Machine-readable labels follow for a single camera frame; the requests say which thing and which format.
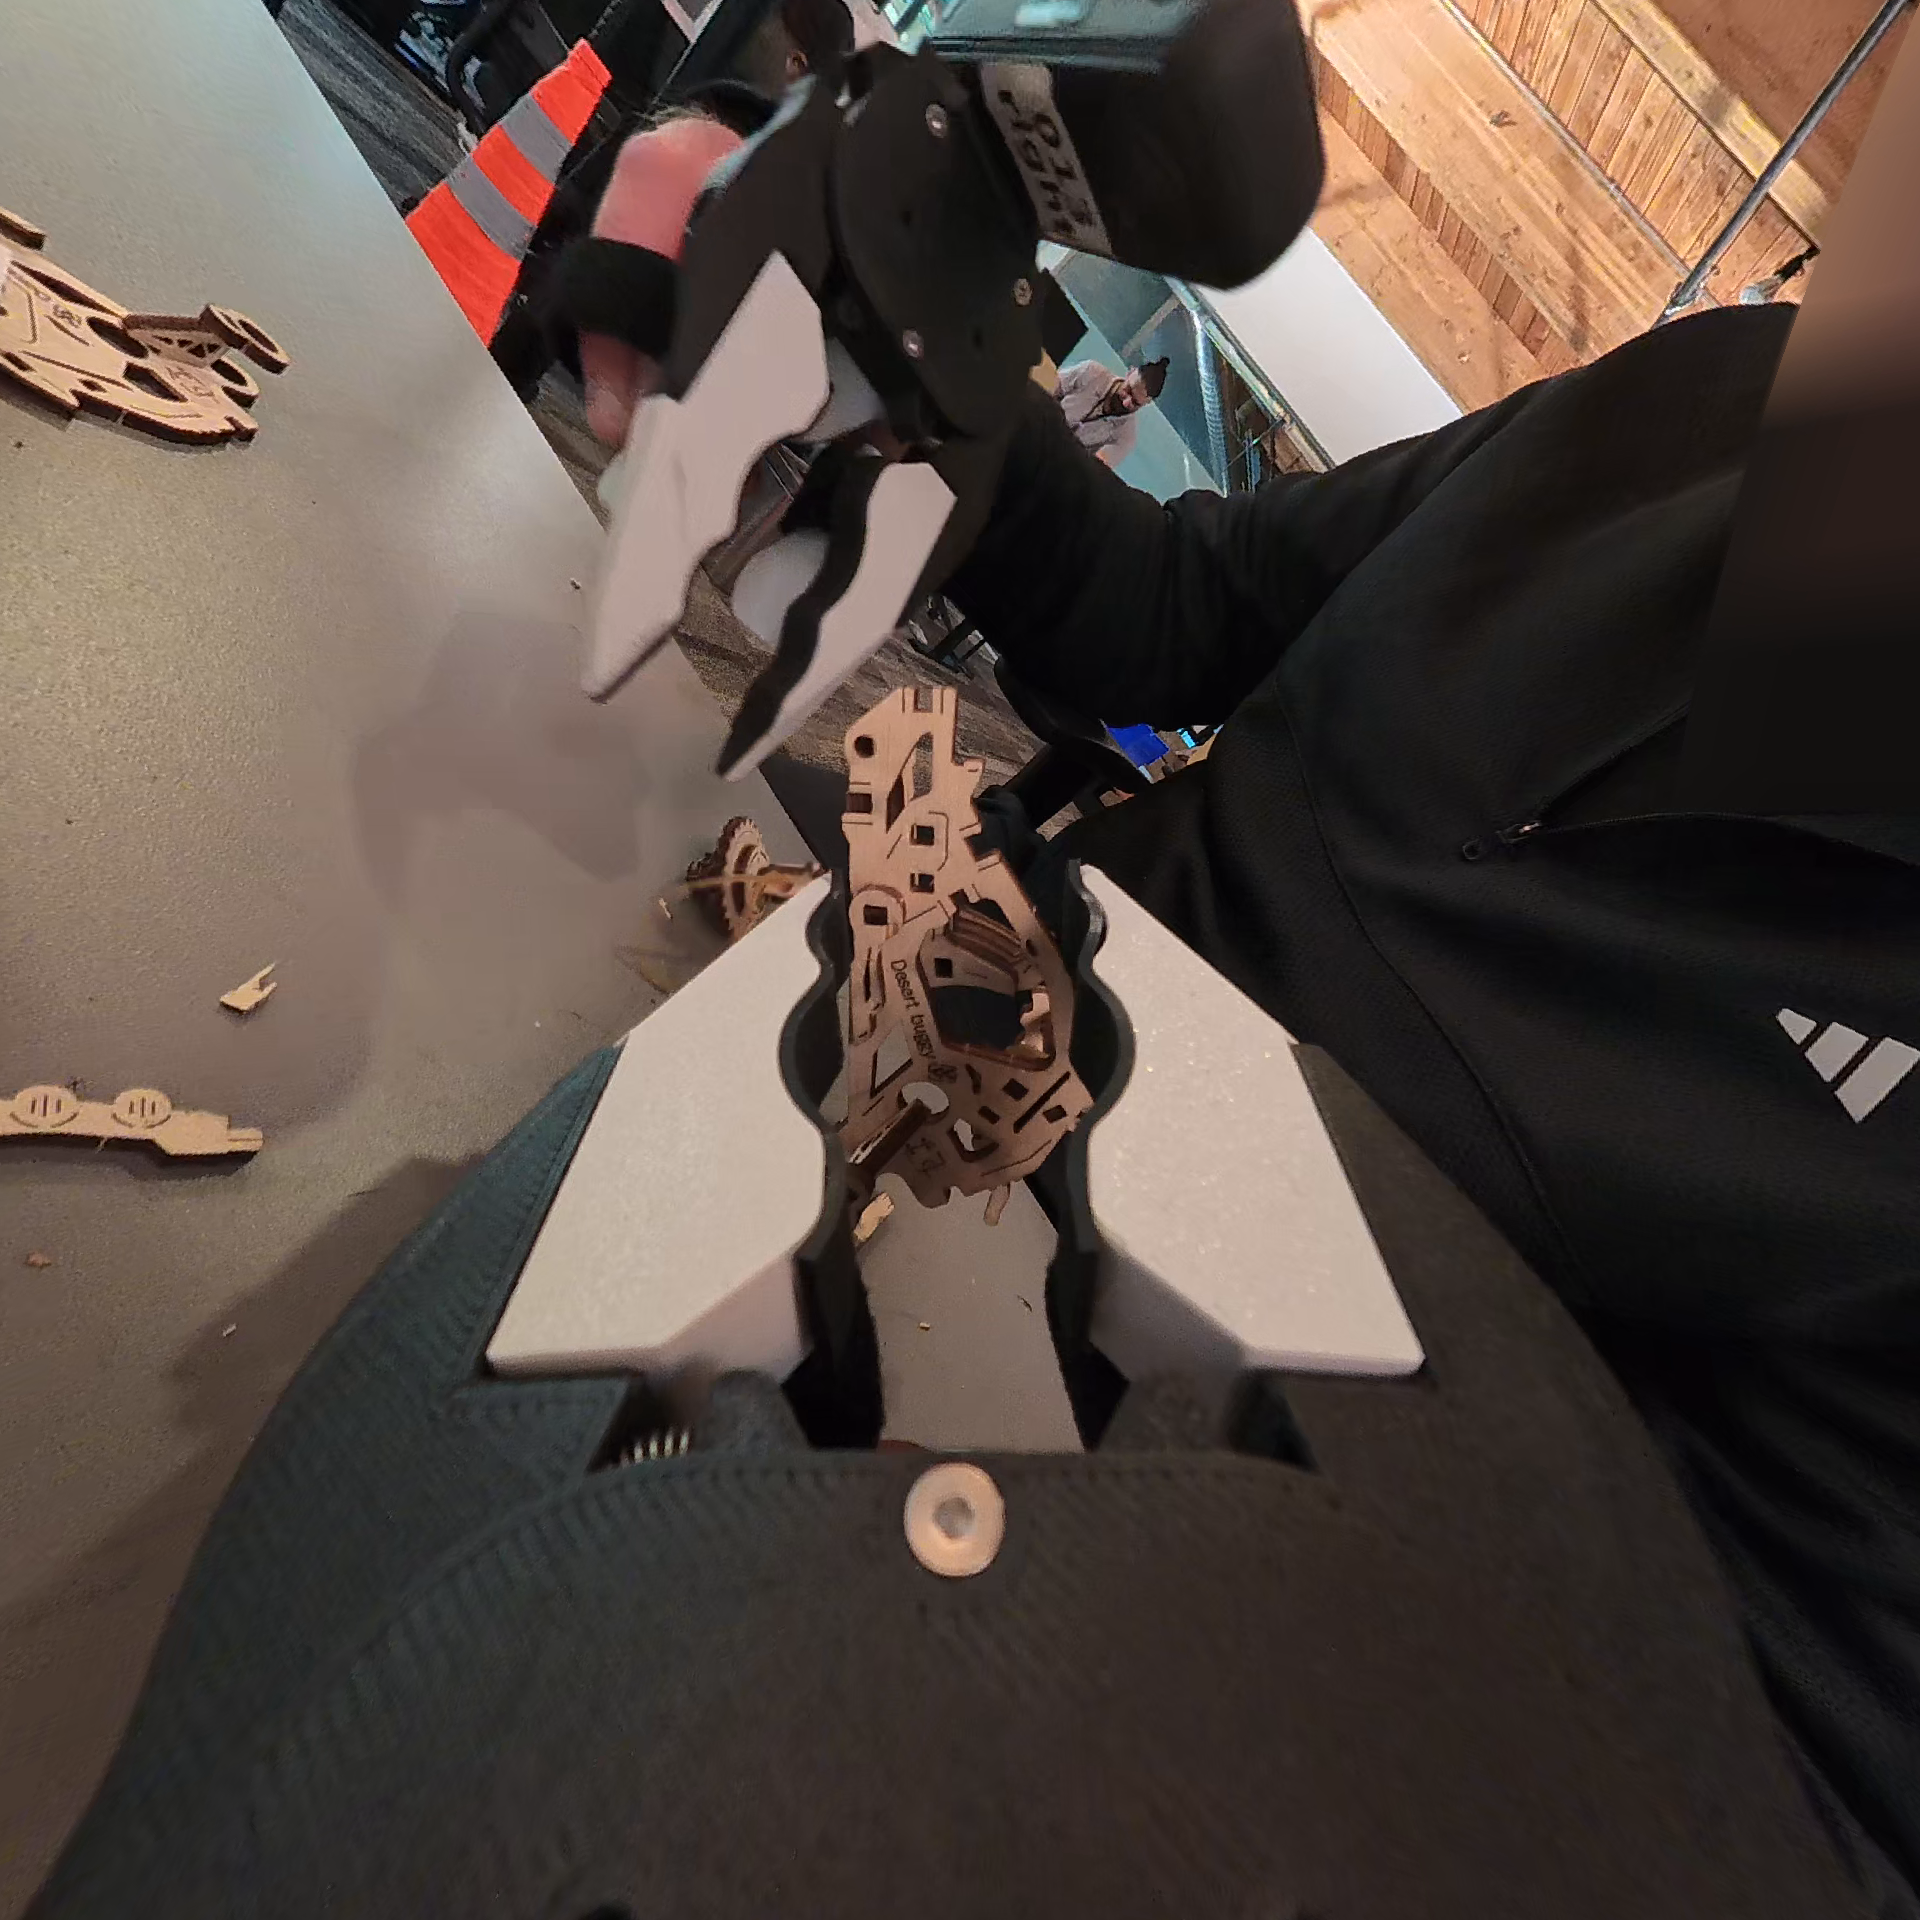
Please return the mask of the person's right forearm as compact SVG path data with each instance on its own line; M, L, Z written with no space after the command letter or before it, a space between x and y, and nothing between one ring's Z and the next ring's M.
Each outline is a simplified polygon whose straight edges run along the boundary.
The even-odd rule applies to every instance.
M1449 428L1259 491L1155 500L1023 387L947 598L1014 676L1098 723L1219 723L1449 466Z

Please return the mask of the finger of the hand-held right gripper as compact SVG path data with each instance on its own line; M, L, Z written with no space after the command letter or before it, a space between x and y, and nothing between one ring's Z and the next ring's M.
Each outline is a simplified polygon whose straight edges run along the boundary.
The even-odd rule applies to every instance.
M741 578L735 612L775 642L734 713L714 771L743 779L889 637L920 596L920 576L953 515L937 466L886 464L857 448L817 462L824 526L784 534Z
M672 637L763 451L814 425L830 392L821 312L767 254L679 393L654 393L630 420L583 664L590 700L610 700Z

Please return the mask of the person's right hand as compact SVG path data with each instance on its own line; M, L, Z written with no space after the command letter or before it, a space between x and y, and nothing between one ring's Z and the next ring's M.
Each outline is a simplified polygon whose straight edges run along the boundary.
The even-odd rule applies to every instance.
M688 221L707 177L738 144L731 129L703 114L630 134L567 268L567 317L578 336L584 416L608 448L624 444L640 400L659 381L681 299Z

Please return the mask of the orange traffic cone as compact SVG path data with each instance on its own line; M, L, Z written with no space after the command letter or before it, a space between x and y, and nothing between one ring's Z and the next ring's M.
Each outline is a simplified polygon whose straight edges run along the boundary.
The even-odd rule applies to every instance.
M608 85L602 57L578 40L405 214L481 345L491 345L501 329L562 164Z

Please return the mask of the flat wooden cutout sheet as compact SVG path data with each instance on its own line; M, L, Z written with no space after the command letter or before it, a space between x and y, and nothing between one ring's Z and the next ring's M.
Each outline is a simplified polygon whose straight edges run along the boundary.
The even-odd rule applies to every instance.
M2 377L62 416L95 413L191 445L251 441L255 372L289 364L227 306L137 314L5 243Z

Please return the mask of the person's torso black jacket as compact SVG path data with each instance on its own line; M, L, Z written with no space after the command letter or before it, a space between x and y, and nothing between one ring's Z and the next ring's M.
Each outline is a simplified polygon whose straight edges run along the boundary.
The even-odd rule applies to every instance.
M1450 420L1447 472L1079 856L1321 1046L1678 1470L1874 1916L1915 1916L1915 821L1679 801L1799 312Z

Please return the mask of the wooden wheel axle assembly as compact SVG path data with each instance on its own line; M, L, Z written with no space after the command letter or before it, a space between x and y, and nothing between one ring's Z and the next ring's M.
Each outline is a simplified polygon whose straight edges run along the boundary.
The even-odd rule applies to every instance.
M706 853L689 859L679 889L656 899L656 910L672 922L685 908L714 941L734 946L822 875L822 865L810 858L775 859L754 818L738 814Z

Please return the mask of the flat wooden strip part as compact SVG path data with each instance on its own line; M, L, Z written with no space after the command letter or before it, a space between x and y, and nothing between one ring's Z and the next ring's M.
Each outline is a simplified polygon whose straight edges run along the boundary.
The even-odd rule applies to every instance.
M261 1130L214 1112L182 1109L158 1089L94 1099L55 1083L5 1094L2 1141L142 1145L169 1161L249 1160L264 1145Z

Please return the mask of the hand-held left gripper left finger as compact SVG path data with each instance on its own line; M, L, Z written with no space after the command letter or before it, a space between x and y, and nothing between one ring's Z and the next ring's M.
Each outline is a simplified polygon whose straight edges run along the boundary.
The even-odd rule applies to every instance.
M848 889L808 880L624 1038L486 1345L506 1378L629 1376L691 1425L773 1378L807 1441L879 1437L857 1272Z

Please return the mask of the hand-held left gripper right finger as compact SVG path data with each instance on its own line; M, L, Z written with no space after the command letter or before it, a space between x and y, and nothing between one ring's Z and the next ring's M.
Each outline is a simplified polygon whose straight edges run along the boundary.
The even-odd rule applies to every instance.
M1281 1376L1423 1347L1286 1029L1101 868L1069 868L1071 1070L1047 1161L1047 1331L1086 1450L1155 1382L1219 1448L1293 1452Z

